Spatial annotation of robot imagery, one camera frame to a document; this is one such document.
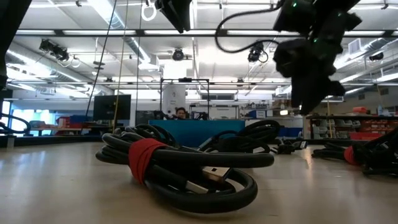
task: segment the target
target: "person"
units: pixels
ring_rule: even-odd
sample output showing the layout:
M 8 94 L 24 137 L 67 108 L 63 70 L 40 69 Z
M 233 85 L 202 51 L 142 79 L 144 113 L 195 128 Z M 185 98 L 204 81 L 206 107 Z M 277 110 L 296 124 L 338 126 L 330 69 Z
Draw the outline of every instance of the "person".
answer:
M 185 108 L 181 107 L 181 108 L 177 108 L 175 109 L 175 115 L 179 118 L 179 119 L 185 119 L 187 116 L 187 111 L 185 110 Z

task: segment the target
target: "table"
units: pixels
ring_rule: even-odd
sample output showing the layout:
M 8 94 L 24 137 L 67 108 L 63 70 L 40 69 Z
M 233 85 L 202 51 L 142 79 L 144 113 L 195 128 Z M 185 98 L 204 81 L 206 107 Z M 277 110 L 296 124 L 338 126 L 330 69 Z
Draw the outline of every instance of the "table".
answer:
M 83 128 L 83 130 L 90 131 L 91 128 Z M 42 135 L 43 131 L 73 131 L 81 134 L 81 128 L 32 128 L 30 131 L 38 131 L 39 136 Z
M 105 164 L 98 143 L 17 147 L 0 151 L 1 224 L 393 224 L 396 179 L 362 175 L 344 162 L 312 159 L 311 146 L 275 157 L 263 169 L 244 169 L 258 184 L 257 199 L 237 212 L 176 211 L 132 180 L 127 166 Z

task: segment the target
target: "red cable tie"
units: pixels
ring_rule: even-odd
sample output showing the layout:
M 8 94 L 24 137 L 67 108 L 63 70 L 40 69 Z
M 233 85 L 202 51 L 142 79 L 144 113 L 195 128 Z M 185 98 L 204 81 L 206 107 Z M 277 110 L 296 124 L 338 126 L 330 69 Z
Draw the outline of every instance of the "red cable tie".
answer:
M 152 138 L 145 138 L 131 144 L 129 150 L 129 166 L 133 177 L 144 184 L 144 175 L 152 157 L 152 153 L 160 147 L 166 146 Z
M 344 158 L 346 159 L 346 161 L 354 166 L 360 166 L 360 163 L 358 163 L 355 160 L 354 157 L 354 148 L 352 146 L 346 148 L 346 150 L 344 151 Z

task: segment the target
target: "computer screen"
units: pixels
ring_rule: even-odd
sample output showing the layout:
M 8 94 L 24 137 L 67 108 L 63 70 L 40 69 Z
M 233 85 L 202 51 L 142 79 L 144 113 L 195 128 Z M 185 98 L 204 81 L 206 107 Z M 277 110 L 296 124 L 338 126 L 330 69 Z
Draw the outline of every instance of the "computer screen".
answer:
M 116 95 L 94 97 L 94 116 L 97 120 L 113 120 L 116 111 Z M 131 95 L 119 95 L 116 119 L 130 119 Z

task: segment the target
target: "teal table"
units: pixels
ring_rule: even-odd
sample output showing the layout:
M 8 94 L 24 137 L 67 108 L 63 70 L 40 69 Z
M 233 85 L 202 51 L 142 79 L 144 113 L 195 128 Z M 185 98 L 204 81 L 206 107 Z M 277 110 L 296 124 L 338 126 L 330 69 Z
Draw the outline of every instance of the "teal table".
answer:
M 244 121 L 239 120 L 150 120 L 149 124 L 164 128 L 180 145 L 187 147 L 198 147 L 222 131 L 240 131 L 244 128 Z

